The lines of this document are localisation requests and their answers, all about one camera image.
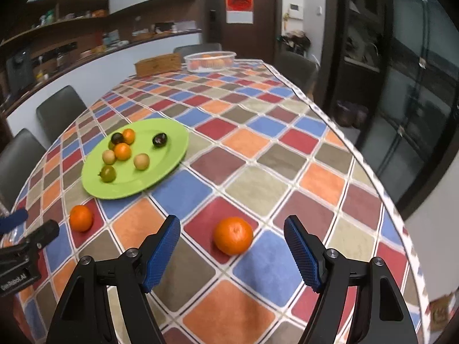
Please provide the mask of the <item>tan longan fruit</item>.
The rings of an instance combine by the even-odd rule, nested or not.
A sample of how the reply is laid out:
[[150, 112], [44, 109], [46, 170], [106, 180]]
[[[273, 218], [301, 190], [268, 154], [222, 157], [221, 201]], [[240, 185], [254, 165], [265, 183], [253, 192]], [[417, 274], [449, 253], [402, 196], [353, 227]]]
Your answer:
[[102, 153], [102, 159], [105, 165], [112, 165], [117, 160], [114, 151], [110, 149], [107, 149]]

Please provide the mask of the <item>orange fruit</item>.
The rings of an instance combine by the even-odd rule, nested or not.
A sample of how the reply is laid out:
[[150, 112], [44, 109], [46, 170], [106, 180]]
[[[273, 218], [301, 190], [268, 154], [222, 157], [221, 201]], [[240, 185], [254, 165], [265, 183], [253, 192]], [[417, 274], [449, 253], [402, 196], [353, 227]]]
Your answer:
[[127, 161], [131, 158], [131, 147], [126, 143], [119, 143], [114, 146], [114, 154], [117, 160]]

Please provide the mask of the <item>dark plum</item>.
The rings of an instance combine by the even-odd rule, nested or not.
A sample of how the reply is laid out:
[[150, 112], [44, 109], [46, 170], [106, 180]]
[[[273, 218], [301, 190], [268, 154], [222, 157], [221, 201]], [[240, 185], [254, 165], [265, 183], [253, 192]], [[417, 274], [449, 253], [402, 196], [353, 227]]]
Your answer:
[[168, 141], [166, 133], [158, 133], [152, 138], [152, 143], [155, 148], [165, 147]]
[[117, 144], [124, 143], [124, 142], [125, 142], [125, 139], [122, 133], [116, 132], [111, 135], [110, 143], [112, 143], [113, 145], [117, 145]]

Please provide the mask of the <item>small orange kumquat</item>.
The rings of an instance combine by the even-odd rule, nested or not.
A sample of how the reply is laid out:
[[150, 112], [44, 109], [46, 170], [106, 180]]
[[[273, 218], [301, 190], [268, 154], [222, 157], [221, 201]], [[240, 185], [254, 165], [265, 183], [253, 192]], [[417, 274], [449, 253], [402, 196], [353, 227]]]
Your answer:
[[122, 132], [123, 142], [131, 145], [135, 142], [135, 131], [131, 128], [126, 128]]

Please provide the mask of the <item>mandarin near plate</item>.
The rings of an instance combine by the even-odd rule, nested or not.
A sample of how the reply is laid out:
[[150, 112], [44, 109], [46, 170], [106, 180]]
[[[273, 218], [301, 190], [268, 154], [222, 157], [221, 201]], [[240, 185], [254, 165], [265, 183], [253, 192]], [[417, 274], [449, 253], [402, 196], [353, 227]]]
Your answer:
[[85, 205], [74, 206], [69, 215], [72, 231], [86, 232], [93, 225], [93, 212]]

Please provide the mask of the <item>dark chair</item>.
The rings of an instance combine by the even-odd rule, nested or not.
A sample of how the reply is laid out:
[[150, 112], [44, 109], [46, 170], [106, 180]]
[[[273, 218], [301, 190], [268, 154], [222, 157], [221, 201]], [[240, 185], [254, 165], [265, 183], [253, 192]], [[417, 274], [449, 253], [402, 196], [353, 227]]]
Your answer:
[[303, 93], [313, 92], [320, 65], [290, 51], [280, 52], [274, 61], [275, 68]]
[[86, 110], [70, 85], [60, 89], [36, 108], [36, 116], [50, 142], [54, 142]]
[[23, 128], [1, 153], [1, 204], [8, 212], [45, 152], [39, 140]]

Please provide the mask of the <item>green plate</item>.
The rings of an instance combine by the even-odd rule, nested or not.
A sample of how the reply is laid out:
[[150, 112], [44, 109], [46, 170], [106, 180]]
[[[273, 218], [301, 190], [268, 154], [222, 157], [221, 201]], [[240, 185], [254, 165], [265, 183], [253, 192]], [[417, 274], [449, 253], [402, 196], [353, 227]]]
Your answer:
[[187, 129], [159, 118], [134, 122], [103, 138], [85, 157], [81, 181], [98, 199], [138, 194], [165, 178], [188, 149]]

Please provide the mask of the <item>mandarin right side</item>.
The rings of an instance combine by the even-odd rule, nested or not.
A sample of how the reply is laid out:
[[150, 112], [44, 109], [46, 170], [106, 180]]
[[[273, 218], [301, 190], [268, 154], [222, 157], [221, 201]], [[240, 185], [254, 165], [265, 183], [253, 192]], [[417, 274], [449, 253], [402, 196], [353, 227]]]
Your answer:
[[212, 232], [215, 246], [229, 256], [245, 253], [253, 240], [253, 229], [243, 218], [231, 217], [220, 220]]

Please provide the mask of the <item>checkered tablecloth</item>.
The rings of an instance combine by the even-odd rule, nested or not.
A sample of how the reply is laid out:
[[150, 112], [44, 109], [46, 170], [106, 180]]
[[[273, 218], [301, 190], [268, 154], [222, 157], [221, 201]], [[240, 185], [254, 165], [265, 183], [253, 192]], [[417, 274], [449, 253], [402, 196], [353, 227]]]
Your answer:
[[[119, 200], [96, 199], [81, 181], [85, 157], [110, 132], [164, 118], [189, 134], [184, 160], [161, 183]], [[93, 212], [86, 232], [70, 211]], [[18, 298], [34, 343], [43, 343], [59, 297], [84, 255], [111, 259], [141, 244], [165, 217], [182, 223], [164, 277], [148, 301], [174, 343], [295, 343], [317, 297], [283, 237], [296, 215], [307, 231], [350, 259], [381, 257], [402, 292], [420, 343], [430, 312], [412, 239], [390, 196], [337, 126], [272, 66], [238, 61], [213, 74], [131, 77], [90, 103], [47, 149], [15, 201], [29, 219], [19, 241], [46, 220], [59, 236], [41, 278]], [[254, 240], [240, 255], [212, 241], [225, 218], [243, 218]]]

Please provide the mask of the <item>black coffee machine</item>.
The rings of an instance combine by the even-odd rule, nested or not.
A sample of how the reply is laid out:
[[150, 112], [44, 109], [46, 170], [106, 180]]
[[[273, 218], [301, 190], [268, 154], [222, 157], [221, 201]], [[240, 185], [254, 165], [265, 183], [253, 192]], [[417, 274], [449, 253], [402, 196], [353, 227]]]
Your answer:
[[10, 92], [19, 97], [35, 84], [30, 49], [24, 48], [6, 61]]

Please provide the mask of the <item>dark chair right side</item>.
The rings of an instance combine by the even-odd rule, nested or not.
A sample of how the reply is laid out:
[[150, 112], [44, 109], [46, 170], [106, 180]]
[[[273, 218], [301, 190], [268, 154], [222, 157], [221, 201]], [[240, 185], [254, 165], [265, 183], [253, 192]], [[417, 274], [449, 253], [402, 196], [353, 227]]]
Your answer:
[[275, 68], [303, 93], [313, 92], [320, 65], [290, 51], [280, 52], [274, 61]]

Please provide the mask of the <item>woven brown box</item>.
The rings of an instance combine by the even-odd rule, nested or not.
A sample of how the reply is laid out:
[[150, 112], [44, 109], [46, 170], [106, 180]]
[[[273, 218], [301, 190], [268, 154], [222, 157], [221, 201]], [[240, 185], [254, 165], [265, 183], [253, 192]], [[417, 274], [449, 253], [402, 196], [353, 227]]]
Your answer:
[[182, 63], [179, 54], [163, 54], [145, 58], [135, 63], [135, 71], [138, 77], [179, 71], [181, 68]]

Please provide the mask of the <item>dark chair far end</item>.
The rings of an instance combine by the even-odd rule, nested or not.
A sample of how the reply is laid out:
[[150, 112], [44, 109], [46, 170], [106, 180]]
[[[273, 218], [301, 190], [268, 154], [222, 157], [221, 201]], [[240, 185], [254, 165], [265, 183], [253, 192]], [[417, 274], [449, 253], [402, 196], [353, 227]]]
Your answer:
[[220, 43], [205, 43], [176, 47], [174, 48], [173, 53], [178, 54], [181, 59], [184, 59], [186, 56], [191, 54], [220, 50], [222, 50], [222, 45]]

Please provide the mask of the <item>brown door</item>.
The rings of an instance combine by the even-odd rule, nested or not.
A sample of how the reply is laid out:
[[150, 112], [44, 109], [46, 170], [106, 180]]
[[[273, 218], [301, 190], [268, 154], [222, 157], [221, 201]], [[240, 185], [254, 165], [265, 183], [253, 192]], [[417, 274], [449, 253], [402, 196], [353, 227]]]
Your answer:
[[280, 34], [282, 0], [204, 0], [205, 40], [238, 58], [271, 64]]

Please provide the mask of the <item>red white door poster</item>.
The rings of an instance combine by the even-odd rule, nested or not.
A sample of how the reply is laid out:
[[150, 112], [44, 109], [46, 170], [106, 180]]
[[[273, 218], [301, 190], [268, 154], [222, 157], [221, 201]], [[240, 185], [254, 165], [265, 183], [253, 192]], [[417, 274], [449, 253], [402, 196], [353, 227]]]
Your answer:
[[228, 24], [253, 24], [254, 0], [225, 0], [225, 22]]

